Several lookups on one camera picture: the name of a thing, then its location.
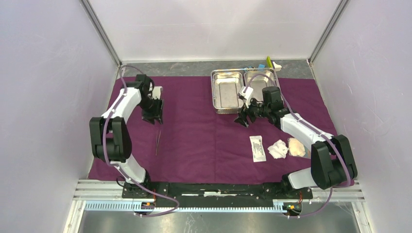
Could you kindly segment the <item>steel forceps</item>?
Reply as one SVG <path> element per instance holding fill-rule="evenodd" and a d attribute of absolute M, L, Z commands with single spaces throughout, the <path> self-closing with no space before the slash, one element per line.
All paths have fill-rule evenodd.
<path fill-rule="evenodd" d="M 157 155 L 157 153 L 158 153 L 160 138 L 161 138 L 161 130 L 158 130 L 157 133 L 156 133 L 155 155 Z"/>

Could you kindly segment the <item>steel two-compartment tray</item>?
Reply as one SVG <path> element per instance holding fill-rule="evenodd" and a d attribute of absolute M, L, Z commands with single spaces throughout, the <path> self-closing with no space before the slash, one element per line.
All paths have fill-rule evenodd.
<path fill-rule="evenodd" d="M 211 72 L 213 107 L 217 114 L 236 114 L 243 106 L 238 92 L 246 85 L 253 88 L 252 97 L 263 101 L 262 90 L 268 86 L 280 86 L 272 68 L 264 71 L 238 69 L 217 69 Z"/>

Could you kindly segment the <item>green suture packet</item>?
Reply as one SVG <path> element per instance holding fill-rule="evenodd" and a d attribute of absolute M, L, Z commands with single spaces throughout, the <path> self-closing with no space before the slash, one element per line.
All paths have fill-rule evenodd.
<path fill-rule="evenodd" d="M 266 162 L 266 154 L 262 143 L 262 136 L 250 136 L 249 139 L 252 147 L 253 162 Z"/>

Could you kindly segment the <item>maroon cloth wrap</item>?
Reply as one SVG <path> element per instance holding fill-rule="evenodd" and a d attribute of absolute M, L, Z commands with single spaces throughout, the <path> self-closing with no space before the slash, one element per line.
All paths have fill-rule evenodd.
<path fill-rule="evenodd" d="M 257 118 L 248 128 L 236 114 L 219 115 L 212 104 L 209 76 L 154 77 L 162 86 L 163 124 L 150 124 L 135 108 L 127 121 L 132 155 L 154 182 L 261 184 L 310 167 L 310 159 L 287 156 L 253 162 L 250 136 L 262 136 L 265 149 L 289 135 Z M 155 155 L 156 133 L 161 130 Z"/>

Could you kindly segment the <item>white gauze packet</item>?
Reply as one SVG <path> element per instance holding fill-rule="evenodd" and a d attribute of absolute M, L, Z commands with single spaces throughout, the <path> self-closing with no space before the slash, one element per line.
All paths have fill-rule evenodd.
<path fill-rule="evenodd" d="M 278 140 L 268 147 L 268 152 L 274 159 L 285 159 L 289 148 L 284 141 Z"/>

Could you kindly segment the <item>white gauze pad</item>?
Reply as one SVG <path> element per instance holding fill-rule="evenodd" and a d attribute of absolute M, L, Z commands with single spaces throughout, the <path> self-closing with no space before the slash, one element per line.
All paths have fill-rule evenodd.
<path fill-rule="evenodd" d="M 308 148 L 306 148 L 299 140 L 296 138 L 288 139 L 288 154 L 292 157 L 310 159 L 311 153 Z"/>

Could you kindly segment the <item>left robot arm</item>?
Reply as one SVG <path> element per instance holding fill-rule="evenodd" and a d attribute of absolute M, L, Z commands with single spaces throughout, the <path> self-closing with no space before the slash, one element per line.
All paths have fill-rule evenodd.
<path fill-rule="evenodd" d="M 134 184 L 141 198 L 151 195 L 153 185 L 147 181 L 144 169 L 132 155 L 132 140 L 127 121 L 136 107 L 141 108 L 142 119 L 148 123 L 163 123 L 163 88 L 155 85 L 146 74 L 138 74 L 133 82 L 122 81 L 123 87 L 113 104 L 100 117 L 89 122 L 92 154 L 108 166 L 114 167 Z"/>

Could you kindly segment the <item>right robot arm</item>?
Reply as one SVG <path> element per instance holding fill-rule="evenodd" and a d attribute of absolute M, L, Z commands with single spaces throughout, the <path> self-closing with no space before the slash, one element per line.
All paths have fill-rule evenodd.
<path fill-rule="evenodd" d="M 276 86 L 262 90 L 263 100 L 252 97 L 253 89 L 244 87 L 239 98 L 244 101 L 237 123 L 247 127 L 256 118 L 266 118 L 279 130 L 297 139 L 310 151 L 310 167 L 283 177 L 281 193 L 295 197 L 301 188 L 316 186 L 323 190 L 350 186 L 358 175 L 349 139 L 326 133 L 295 113 Z"/>

